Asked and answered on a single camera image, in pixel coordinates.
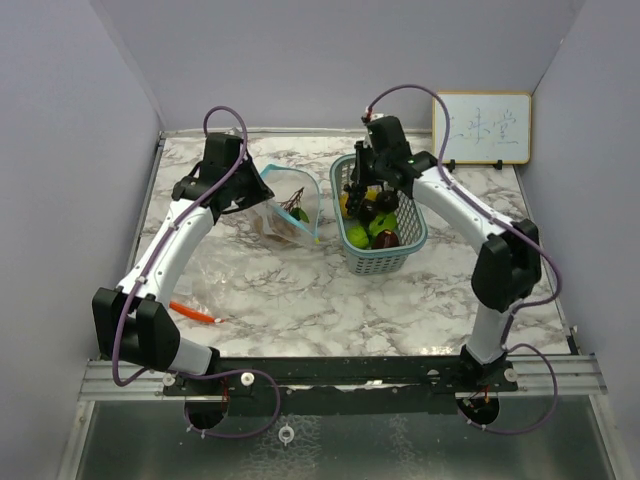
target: wall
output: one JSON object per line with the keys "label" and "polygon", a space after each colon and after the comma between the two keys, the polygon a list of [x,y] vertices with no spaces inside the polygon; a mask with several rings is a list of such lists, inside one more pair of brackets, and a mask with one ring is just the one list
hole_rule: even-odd
{"label": "wall", "polygon": [[55,478],[159,130],[86,0],[0,16],[0,477]]}
{"label": "wall", "polygon": [[[210,106],[252,126],[357,127],[398,83],[533,91],[583,0],[92,0],[168,129]],[[381,104],[428,127],[419,92]],[[212,125],[231,125],[229,117]]]}
{"label": "wall", "polygon": [[640,3],[589,0],[534,96],[523,181],[640,474]]}

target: plastic bag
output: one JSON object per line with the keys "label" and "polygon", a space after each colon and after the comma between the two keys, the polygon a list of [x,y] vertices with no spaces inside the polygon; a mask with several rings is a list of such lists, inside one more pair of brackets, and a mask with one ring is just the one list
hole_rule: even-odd
{"label": "plastic bag", "polygon": [[319,243],[320,187],[308,173],[269,164],[260,176],[275,197],[247,210],[253,230],[270,244]]}

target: marble tabletop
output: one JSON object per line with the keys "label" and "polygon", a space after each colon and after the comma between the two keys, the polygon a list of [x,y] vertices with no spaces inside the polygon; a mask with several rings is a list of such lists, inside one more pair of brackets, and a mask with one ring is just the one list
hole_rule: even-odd
{"label": "marble tabletop", "polygon": [[[329,169],[353,153],[354,136],[261,136],[249,151],[260,171],[293,166],[319,181],[322,208],[315,247],[273,249],[242,214],[223,216],[197,247],[174,300],[218,318],[202,324],[176,312],[182,335],[226,356],[455,354],[471,333],[477,300],[470,277],[476,255],[460,234],[421,206],[429,228],[425,246],[396,273],[358,277],[346,265],[338,236]],[[410,137],[414,151],[427,137]],[[161,225],[171,189],[202,157],[204,137],[166,139],[138,256]],[[454,177],[496,210],[526,215],[513,168],[461,167]],[[546,275],[533,297],[548,294]],[[509,344],[529,342],[546,353],[569,348],[556,305],[518,314]]]}

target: whiteboard wooden frame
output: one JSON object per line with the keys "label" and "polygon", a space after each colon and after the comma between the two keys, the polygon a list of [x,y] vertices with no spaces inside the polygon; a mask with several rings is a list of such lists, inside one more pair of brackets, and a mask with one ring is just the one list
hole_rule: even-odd
{"label": "whiteboard wooden frame", "polygon": [[[533,118],[533,101],[532,101],[532,97],[531,94],[529,92],[517,92],[517,91],[510,91],[510,90],[442,90],[442,91],[438,91],[437,92],[438,95],[526,95],[527,97],[529,97],[529,151],[528,151],[528,155],[527,155],[527,159],[524,161],[514,161],[514,160],[506,160],[506,159],[501,159],[502,163],[505,165],[524,165],[525,163],[528,163],[529,160],[531,160],[531,122],[532,122],[532,118]],[[431,100],[431,123],[432,123],[432,127],[431,127],[431,145],[432,145],[432,154],[437,158],[438,157],[438,153],[436,152],[436,106],[438,105],[438,102],[435,98],[433,98]],[[456,161],[456,165],[493,165],[492,162],[487,162],[486,160],[479,160],[477,162],[474,162],[472,160],[466,160],[466,161],[458,161],[455,158],[453,159]],[[444,160],[443,163],[450,163],[451,160]]]}

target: teal plastic basket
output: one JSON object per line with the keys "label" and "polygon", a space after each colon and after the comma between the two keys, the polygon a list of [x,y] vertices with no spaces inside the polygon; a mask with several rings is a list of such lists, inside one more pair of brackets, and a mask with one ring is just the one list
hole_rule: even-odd
{"label": "teal plastic basket", "polygon": [[407,257],[422,248],[427,241],[427,224],[415,202],[402,192],[398,192],[400,206],[395,214],[398,218],[396,234],[402,246],[381,250],[356,248],[347,240],[347,230],[357,225],[356,220],[344,220],[340,213],[340,195],[344,186],[351,180],[351,171],[355,165],[355,155],[345,155],[331,166],[331,189],[333,191],[333,209],[340,239],[347,256],[349,271],[356,275],[374,275],[400,270]]}

